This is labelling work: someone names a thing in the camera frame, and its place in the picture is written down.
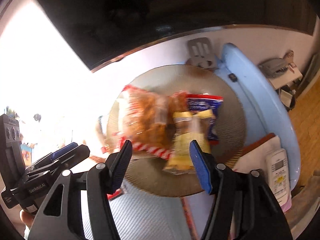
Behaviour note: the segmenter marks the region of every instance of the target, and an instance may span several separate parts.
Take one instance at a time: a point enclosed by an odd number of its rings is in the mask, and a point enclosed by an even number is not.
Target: hand
[[[33,220],[35,219],[35,216],[29,214],[28,212],[26,212],[24,210],[21,210],[20,211],[20,219],[30,229],[33,224]]]

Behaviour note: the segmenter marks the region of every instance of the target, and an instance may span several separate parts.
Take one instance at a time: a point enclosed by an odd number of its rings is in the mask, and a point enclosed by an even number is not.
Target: chip bag
[[[173,112],[187,110],[186,96],[186,92],[169,97],[132,85],[125,86],[119,99],[118,126],[122,135],[119,140],[129,139],[133,150],[145,150],[168,159],[175,133]]]
[[[192,160],[189,154],[189,145],[192,140],[197,140],[204,152],[210,152],[210,146],[206,139],[205,131],[208,130],[209,122],[213,117],[211,109],[192,114],[191,112],[174,113],[174,122],[177,127],[173,153],[164,167],[164,171],[174,175],[184,173],[195,173]],[[201,121],[207,123],[205,129]]]
[[[195,95],[188,94],[187,95],[187,103],[189,111],[193,113],[198,113],[201,111],[205,111],[211,109],[213,112],[213,117],[210,121],[209,129],[207,132],[207,139],[210,144],[216,145],[219,143],[219,138],[215,131],[215,119],[218,116],[218,108],[221,106],[223,102],[223,97],[213,96],[213,95]]]

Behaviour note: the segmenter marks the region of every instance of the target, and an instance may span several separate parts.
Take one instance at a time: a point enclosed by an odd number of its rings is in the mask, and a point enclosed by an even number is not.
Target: black object
[[[238,81],[237,76],[235,74],[233,74],[233,73],[229,74],[228,77],[230,78],[230,80],[232,82],[237,82]]]
[[[119,240],[107,194],[121,186],[131,156],[132,144],[126,140],[119,153],[111,154],[105,163],[98,163],[88,172],[73,174],[64,170],[43,201],[28,239],[85,239],[80,190],[87,190],[93,238]]]
[[[60,173],[89,157],[90,150],[71,143],[26,168],[20,145],[19,122],[1,115],[0,173],[5,184],[1,197],[8,208],[20,204],[25,211],[36,214]]]
[[[190,143],[190,156],[202,188],[217,196],[201,239],[228,239],[234,213],[236,239],[292,240],[281,207],[259,171],[244,174],[217,164],[196,140]]]
[[[217,195],[201,239],[227,240],[234,213],[238,240],[292,240],[285,216],[258,171],[234,172],[203,153],[195,140],[190,147],[198,152],[192,157],[197,174],[202,173],[202,163],[204,177],[210,180],[210,194]],[[120,240],[106,194],[120,187],[131,156],[132,144],[127,140],[119,153],[88,172],[64,170],[43,201],[28,239],[84,239],[79,191],[86,189],[93,238]]]
[[[160,39],[208,27],[263,24],[312,35],[316,22],[307,0],[37,1],[74,52],[94,71]]]
[[[290,87],[288,85],[285,85],[283,87],[280,87],[279,89],[276,90],[276,93],[278,95],[280,95],[281,90],[284,90],[285,92],[288,92],[291,94],[292,90],[290,89]],[[296,98],[294,95],[292,95],[292,99],[291,99],[291,103],[290,103],[290,107],[287,107],[284,105],[285,109],[287,110],[287,112],[289,112],[290,110],[294,109],[294,107],[296,106]]]
[[[320,236],[320,209],[313,216],[306,229],[301,233],[297,240],[316,240]]]

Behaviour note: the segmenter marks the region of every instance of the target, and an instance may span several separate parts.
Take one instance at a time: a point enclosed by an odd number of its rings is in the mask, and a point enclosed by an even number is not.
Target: paper
[[[249,173],[251,170],[262,169],[264,172],[267,172],[267,155],[280,149],[280,138],[275,136],[251,152],[242,156],[233,167],[233,170],[242,173]]]
[[[292,101],[292,95],[284,90],[281,90],[280,100],[286,107],[290,107],[291,101]]]

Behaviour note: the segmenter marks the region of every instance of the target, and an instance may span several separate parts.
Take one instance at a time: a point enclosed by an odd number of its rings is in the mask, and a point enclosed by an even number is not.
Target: screw
[[[226,166],[223,163],[218,163],[217,168],[223,171],[226,168]]]
[[[258,171],[251,171],[251,175],[254,177],[259,177],[260,173]]]
[[[104,169],[105,166],[106,166],[106,165],[105,165],[104,163],[98,163],[98,164],[96,165],[96,168],[97,168],[98,170],[102,170],[102,169]]]
[[[10,139],[10,135],[11,135],[11,133],[10,133],[10,129],[7,127],[7,129],[6,129],[6,133],[7,133],[7,137],[8,137],[8,139]]]
[[[69,176],[70,175],[70,173],[71,173],[71,170],[64,170],[63,172],[62,172],[62,176]]]

